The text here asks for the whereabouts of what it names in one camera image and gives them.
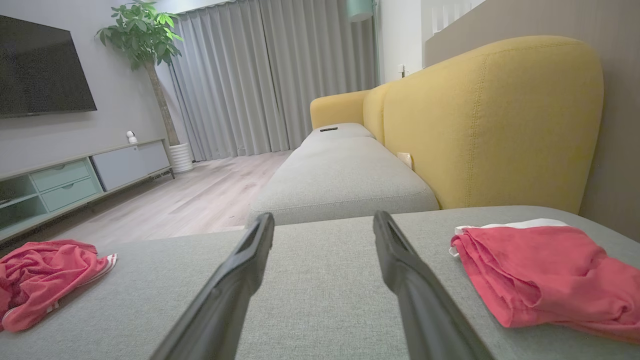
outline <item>sofa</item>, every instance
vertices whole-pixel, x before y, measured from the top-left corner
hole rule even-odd
[[[610,256],[640,267],[640,243],[577,215],[501,206],[393,215],[495,360],[629,360],[640,346],[558,325],[503,328],[460,262],[454,228],[553,218],[584,230]],[[396,296],[383,282],[372,217],[276,226],[236,359],[408,359]],[[2,359],[146,360],[232,252],[244,231],[137,241],[101,280],[60,300],[29,330],[0,332]]]
[[[603,97],[590,46],[536,36],[316,99],[313,132],[252,202],[247,224],[267,211],[278,225],[376,210],[530,205],[578,213]],[[399,152],[410,154],[415,172]]]
[[[397,299],[381,276],[373,218],[362,215],[376,206],[396,212],[407,239],[496,360],[638,358],[639,345],[566,327],[503,328],[448,251],[461,225],[551,218],[640,268],[640,243],[575,214],[602,106],[597,58],[574,40],[536,37],[452,60],[453,69],[435,65],[442,76],[429,68],[313,103],[316,130],[255,202],[256,212],[274,209],[278,226],[237,359],[408,358]],[[526,71],[511,61],[531,74],[520,74]],[[494,77],[503,84],[492,83]],[[453,83],[457,90],[449,88]],[[334,124],[339,130],[319,131]],[[410,152],[415,172],[395,152]],[[477,207],[537,202],[547,206]],[[0,332],[1,357],[148,359],[243,234],[99,249],[118,253],[116,267],[62,298],[31,329]]]

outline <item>potted plant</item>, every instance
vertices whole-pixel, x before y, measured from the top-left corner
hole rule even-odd
[[[193,169],[189,144],[180,144],[178,140],[160,80],[156,74],[156,64],[160,65],[162,62],[171,64],[172,56],[181,55],[173,41],[182,41],[182,38],[171,30],[172,18],[177,16],[172,13],[159,13],[153,4],[155,2],[134,0],[133,3],[121,5],[119,8],[111,8],[113,10],[111,17],[115,18],[116,24],[98,30],[96,36],[105,46],[108,41],[115,49],[125,53],[131,62],[131,70],[137,70],[140,67],[147,70],[169,139],[173,171],[187,172]]]

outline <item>small beige object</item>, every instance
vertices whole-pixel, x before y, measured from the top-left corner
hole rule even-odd
[[[408,152],[398,152],[396,156],[402,160],[402,162],[408,166],[411,170],[413,170],[413,160],[411,159],[411,154]]]

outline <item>cabinet door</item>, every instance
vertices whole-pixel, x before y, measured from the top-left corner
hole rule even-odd
[[[140,151],[140,156],[142,156],[142,162],[145,164],[147,174],[169,167],[169,159],[166,157],[162,141],[139,145],[138,150]]]
[[[100,184],[106,192],[148,174],[137,146],[104,152],[91,158]]]

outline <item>sofa armrest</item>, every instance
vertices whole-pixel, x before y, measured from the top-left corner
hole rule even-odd
[[[311,102],[314,129],[344,122],[363,123],[362,105],[370,90],[319,97]]]

